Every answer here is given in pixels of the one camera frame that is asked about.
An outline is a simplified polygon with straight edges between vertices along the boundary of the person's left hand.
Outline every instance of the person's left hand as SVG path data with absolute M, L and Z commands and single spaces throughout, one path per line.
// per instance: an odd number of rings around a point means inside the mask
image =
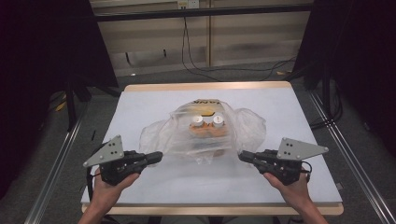
M 124 189 L 130 187 L 139 174 L 128 175 L 117 186 L 102 181 L 99 169 L 95 171 L 95 184 L 90 205 L 79 223 L 100 223 L 102 217 L 116 204 Z

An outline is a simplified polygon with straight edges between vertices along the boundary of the clear plastic bag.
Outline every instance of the clear plastic bag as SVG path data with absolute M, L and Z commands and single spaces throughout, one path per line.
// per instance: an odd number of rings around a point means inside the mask
M 265 139 L 265 119 L 249 109 L 233 110 L 219 100 L 196 100 L 146 127 L 140 152 L 161 151 L 210 163 L 216 151 L 255 152 Z

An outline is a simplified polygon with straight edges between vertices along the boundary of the wall outlet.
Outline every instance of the wall outlet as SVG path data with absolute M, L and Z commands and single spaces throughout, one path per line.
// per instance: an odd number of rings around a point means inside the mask
M 199 0 L 189 0 L 188 8 L 199 8 Z
M 179 1 L 177 1 L 177 8 L 178 9 L 187 9 L 187 8 L 189 8 L 189 1 L 188 0 L 179 0 Z

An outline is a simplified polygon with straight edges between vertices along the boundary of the metal mounting plate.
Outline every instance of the metal mounting plate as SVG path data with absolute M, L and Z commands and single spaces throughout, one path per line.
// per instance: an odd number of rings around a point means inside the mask
M 108 141 L 102 148 L 100 148 L 82 165 L 84 167 L 90 167 L 108 161 L 116 161 L 123 157 L 124 157 L 124 152 L 122 148 L 121 136 L 117 135 L 114 138 L 112 138 L 110 141 Z
M 280 160 L 301 161 L 328 151 L 329 149 L 327 147 L 320 147 L 284 137 L 280 142 L 276 156 Z

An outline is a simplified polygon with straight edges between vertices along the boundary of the white bottle cap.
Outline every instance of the white bottle cap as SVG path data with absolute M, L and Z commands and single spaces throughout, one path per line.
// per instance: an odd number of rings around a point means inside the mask
M 223 124 L 224 124 L 224 118 L 223 118 L 222 116 L 217 115 L 217 116 L 215 116 L 215 117 L 213 118 L 213 125 L 214 125 L 216 128 L 222 127 Z
M 194 116 L 192 117 L 192 126 L 199 127 L 204 124 L 204 118 L 202 116 Z

